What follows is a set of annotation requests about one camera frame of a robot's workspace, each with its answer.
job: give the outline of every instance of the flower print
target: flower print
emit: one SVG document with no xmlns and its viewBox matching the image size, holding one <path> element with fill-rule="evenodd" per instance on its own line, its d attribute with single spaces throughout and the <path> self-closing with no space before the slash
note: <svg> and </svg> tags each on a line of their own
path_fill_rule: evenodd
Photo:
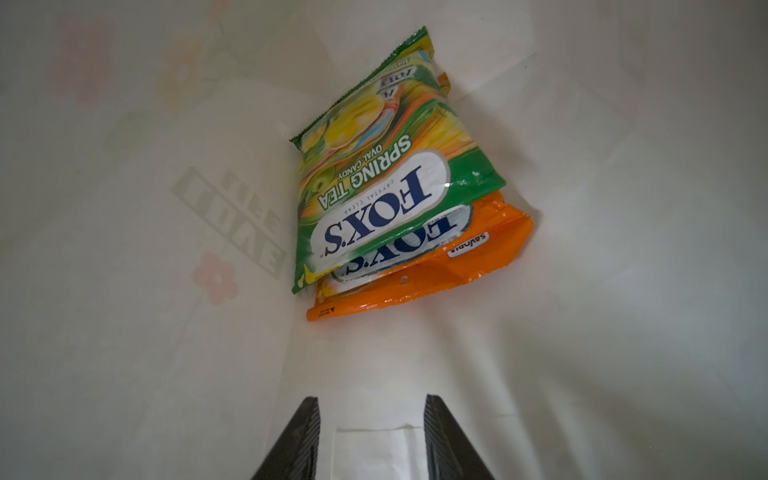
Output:
<svg viewBox="0 0 768 480">
<path fill-rule="evenodd" d="M 206 37 L 202 34 L 183 35 L 171 40 L 165 51 L 165 69 L 157 79 L 156 91 L 171 112 L 197 85 L 200 78 L 200 56 Z"/>
<path fill-rule="evenodd" d="M 215 25 L 221 22 L 221 19 L 229 11 L 232 0 L 209 0 L 208 1 L 208 23 Z"/>
<path fill-rule="evenodd" d="M 234 278 L 235 269 L 232 264 L 211 252 L 203 254 L 200 266 L 192 273 L 192 280 L 205 289 L 208 300 L 213 305 L 221 305 L 224 300 L 237 298 L 240 288 Z"/>
<path fill-rule="evenodd" d="M 56 30 L 58 52 L 48 69 L 51 90 L 74 95 L 83 106 L 96 104 L 100 90 L 112 79 L 114 24 L 103 15 L 93 20 L 62 15 Z"/>
</svg>

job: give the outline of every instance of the green candy bag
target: green candy bag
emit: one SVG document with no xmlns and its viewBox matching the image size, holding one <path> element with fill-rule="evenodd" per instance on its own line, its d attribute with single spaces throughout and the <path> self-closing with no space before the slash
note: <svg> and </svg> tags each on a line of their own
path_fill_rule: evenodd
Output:
<svg viewBox="0 0 768 480">
<path fill-rule="evenodd" d="M 374 250 L 389 260 L 387 243 L 437 235 L 442 212 L 505 185 L 449 106 L 433 55 L 422 27 L 291 139 L 303 154 L 294 293 Z"/>
</svg>

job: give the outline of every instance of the candy bag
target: candy bag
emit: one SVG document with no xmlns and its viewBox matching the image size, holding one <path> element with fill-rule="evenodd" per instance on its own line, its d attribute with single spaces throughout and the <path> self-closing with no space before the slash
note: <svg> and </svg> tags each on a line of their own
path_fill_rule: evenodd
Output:
<svg viewBox="0 0 768 480">
<path fill-rule="evenodd" d="M 422 28 L 291 141 L 303 154 L 293 292 L 505 185 L 450 108 Z"/>
<path fill-rule="evenodd" d="M 360 261 L 355 259 L 338 269 L 343 275 L 335 271 L 320 279 L 315 306 L 307 311 L 306 318 L 314 321 L 400 305 L 472 282 L 509 265 L 531 236 L 533 226 L 528 215 L 507 205 L 503 196 L 495 192 L 472 205 L 471 223 L 457 240 L 384 271 L 350 278 L 345 268 L 353 273 L 365 269 L 358 267 Z M 429 238 L 428 229 L 429 226 L 425 228 L 425 238 Z M 405 248 L 408 250 L 421 238 L 419 234 L 410 241 L 404 241 L 406 237 L 398 240 L 402 241 L 401 247 L 408 245 Z M 383 248 L 392 253 L 398 240 Z M 362 264 L 370 266 L 374 255 L 379 259 L 386 257 L 385 254 L 370 253 L 362 257 L 367 259 Z"/>
</svg>

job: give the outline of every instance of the white surface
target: white surface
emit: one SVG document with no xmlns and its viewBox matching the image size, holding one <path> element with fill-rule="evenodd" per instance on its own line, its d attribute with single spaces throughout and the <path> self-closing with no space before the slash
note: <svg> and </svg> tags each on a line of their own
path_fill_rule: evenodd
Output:
<svg viewBox="0 0 768 480">
<path fill-rule="evenodd" d="M 313 395 L 317 478 L 418 478 L 398 465 L 427 392 L 499 479 L 768 475 L 761 2 L 0 9 L 0 477 L 249 478 Z M 90 106 L 49 93 L 67 12 L 114 24 Z M 471 285 L 307 323 L 286 139 L 424 24 L 536 231 Z M 168 111 L 177 35 L 205 43 Z M 191 168 L 203 214 L 214 190 L 172 191 Z M 276 277 L 243 253 L 261 237 L 220 233 L 239 214 L 287 251 Z M 236 298 L 193 281 L 206 252 Z"/>
</svg>

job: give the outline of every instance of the white oval label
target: white oval label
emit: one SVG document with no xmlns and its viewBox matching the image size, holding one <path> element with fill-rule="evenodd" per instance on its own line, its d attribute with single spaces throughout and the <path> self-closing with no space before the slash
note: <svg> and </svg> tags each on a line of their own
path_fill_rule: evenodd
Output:
<svg viewBox="0 0 768 480">
<path fill-rule="evenodd" d="M 488 232 L 480 233 L 477 237 L 469 239 L 459 245 L 458 247 L 451 249 L 448 251 L 448 256 L 458 257 L 459 255 L 464 255 L 465 253 L 474 250 L 477 247 L 480 247 L 483 243 L 490 240 L 491 234 Z"/>
<path fill-rule="evenodd" d="M 417 231 L 345 263 L 333 271 L 333 276 L 339 281 L 347 282 L 409 262 L 456 240 L 469 228 L 470 222 L 472 206 L 459 205 L 432 218 Z"/>
<path fill-rule="evenodd" d="M 316 271 L 349 260 L 355 249 L 437 205 L 450 177 L 439 152 L 417 151 L 387 178 L 329 212 L 310 238 Z"/>
</svg>

